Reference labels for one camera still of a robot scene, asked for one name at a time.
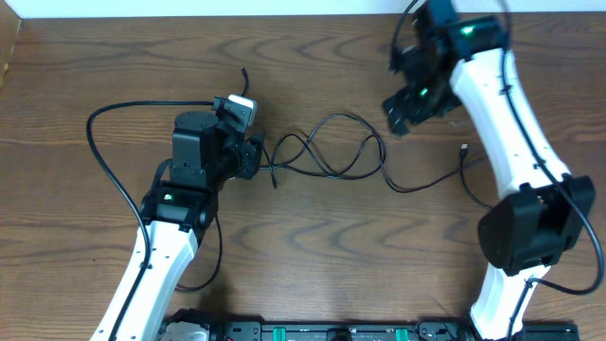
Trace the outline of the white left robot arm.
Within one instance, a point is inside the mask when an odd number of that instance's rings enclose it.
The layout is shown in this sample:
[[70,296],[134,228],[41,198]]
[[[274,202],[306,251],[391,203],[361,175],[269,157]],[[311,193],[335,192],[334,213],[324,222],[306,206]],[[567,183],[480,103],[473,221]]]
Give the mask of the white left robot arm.
[[186,102],[172,133],[172,157],[156,171],[141,205],[127,201],[139,224],[134,251],[95,340],[152,340],[178,281],[208,227],[217,221],[218,197],[231,178],[259,169],[263,135],[245,137],[257,104],[232,94]]

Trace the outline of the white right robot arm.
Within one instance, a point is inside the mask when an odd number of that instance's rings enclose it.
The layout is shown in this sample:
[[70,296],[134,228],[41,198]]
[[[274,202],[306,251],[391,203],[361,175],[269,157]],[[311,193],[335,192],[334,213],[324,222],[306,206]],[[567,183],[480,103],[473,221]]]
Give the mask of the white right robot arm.
[[511,340],[535,288],[581,232],[597,238],[588,214],[590,178],[574,176],[545,137],[519,81],[512,20],[462,20],[449,1],[410,3],[415,45],[390,46],[391,71],[406,85],[383,103],[394,135],[457,107],[467,110],[493,171],[499,201],[477,226],[487,272],[464,337]]

